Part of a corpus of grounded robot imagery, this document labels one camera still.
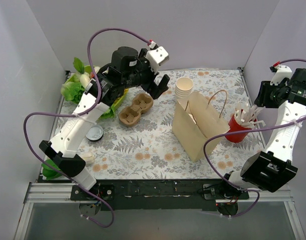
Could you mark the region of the stack of white paper cups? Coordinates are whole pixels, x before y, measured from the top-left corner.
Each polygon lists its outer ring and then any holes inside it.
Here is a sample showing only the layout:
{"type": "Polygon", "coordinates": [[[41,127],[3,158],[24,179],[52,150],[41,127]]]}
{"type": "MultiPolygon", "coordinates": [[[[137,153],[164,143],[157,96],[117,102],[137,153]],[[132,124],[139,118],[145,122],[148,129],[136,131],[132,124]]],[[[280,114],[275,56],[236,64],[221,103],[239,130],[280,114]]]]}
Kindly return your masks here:
{"type": "Polygon", "coordinates": [[[175,84],[175,96],[179,98],[186,97],[192,93],[193,80],[187,77],[181,77],[176,81],[175,84]]]}

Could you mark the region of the brown pulp cup carrier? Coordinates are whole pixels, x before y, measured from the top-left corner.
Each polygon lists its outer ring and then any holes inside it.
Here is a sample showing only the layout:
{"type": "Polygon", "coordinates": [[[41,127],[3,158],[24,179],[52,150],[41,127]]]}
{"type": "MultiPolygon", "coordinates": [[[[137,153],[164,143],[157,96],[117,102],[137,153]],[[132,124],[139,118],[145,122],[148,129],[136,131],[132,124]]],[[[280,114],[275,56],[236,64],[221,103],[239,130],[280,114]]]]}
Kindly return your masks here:
{"type": "Polygon", "coordinates": [[[119,121],[127,127],[133,127],[140,121],[141,115],[145,114],[152,106],[152,97],[146,93],[140,93],[133,98],[131,105],[121,110],[119,121]]]}

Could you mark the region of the brown paper bag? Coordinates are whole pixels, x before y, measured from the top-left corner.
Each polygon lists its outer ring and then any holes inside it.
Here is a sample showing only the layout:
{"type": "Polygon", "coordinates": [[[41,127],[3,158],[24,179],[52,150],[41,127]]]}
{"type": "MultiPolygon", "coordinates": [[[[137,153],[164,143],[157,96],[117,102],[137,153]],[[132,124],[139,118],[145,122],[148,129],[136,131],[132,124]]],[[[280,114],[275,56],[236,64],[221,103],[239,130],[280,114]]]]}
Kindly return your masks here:
{"type": "Polygon", "coordinates": [[[192,162],[204,158],[204,149],[208,155],[211,154],[220,142],[217,138],[204,147],[207,140],[229,131],[228,122],[223,118],[227,99],[228,92],[221,89],[211,97],[194,91],[189,96],[177,100],[172,132],[192,162]],[[225,100],[218,112],[213,107],[212,100],[220,92],[225,93],[225,100]]]}

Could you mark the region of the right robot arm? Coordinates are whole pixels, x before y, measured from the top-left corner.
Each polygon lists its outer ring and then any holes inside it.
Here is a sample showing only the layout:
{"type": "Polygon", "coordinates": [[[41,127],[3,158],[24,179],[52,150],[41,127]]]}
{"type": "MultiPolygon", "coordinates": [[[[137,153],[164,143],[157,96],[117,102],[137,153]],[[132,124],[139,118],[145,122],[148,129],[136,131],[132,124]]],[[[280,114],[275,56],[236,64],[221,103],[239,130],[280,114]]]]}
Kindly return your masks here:
{"type": "Polygon", "coordinates": [[[219,186],[220,195],[229,199],[237,189],[258,188],[275,192],[295,177],[292,151],[300,131],[300,118],[306,117],[306,68],[292,71],[278,65],[271,81],[262,81],[254,104],[277,109],[271,137],[261,152],[250,157],[242,170],[225,174],[228,180],[219,186]]]}

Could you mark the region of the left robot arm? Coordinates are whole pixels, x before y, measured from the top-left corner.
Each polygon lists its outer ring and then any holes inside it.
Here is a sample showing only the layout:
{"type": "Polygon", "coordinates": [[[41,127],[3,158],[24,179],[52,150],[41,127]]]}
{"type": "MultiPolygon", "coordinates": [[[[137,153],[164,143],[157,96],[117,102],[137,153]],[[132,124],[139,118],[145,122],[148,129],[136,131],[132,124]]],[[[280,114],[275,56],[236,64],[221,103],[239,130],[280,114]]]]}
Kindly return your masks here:
{"type": "Polygon", "coordinates": [[[39,148],[46,156],[82,187],[86,199],[95,199],[99,188],[86,168],[86,162],[77,155],[80,143],[125,89],[141,87],[154,100],[167,91],[168,75],[165,74],[159,84],[154,80],[158,68],[168,60],[169,54],[161,46],[140,51],[127,46],[119,47],[113,52],[111,62],[101,67],[91,80],[80,80],[85,91],[73,118],[67,120],[54,137],[40,143],[39,148]]]}

